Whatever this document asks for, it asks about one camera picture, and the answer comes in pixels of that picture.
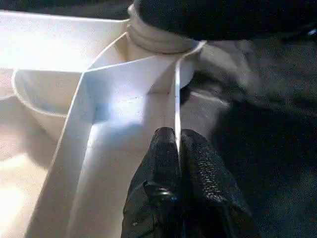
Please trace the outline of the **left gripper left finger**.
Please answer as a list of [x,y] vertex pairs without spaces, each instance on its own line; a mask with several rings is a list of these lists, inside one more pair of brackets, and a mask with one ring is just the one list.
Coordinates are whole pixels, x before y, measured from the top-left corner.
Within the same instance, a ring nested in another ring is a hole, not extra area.
[[137,168],[123,208],[124,238],[178,238],[180,169],[174,130],[157,129]]

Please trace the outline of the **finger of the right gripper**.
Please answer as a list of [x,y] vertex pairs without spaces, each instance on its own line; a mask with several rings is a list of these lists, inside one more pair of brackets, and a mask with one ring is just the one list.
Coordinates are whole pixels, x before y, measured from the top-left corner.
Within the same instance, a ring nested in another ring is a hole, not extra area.
[[146,24],[194,40],[247,40],[308,34],[315,0],[136,0]]

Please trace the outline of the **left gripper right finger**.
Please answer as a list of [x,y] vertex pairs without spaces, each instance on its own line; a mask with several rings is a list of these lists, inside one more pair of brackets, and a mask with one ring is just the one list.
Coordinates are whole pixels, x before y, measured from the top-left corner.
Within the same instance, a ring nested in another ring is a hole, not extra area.
[[252,213],[232,173],[199,133],[181,131],[189,238],[258,238]]

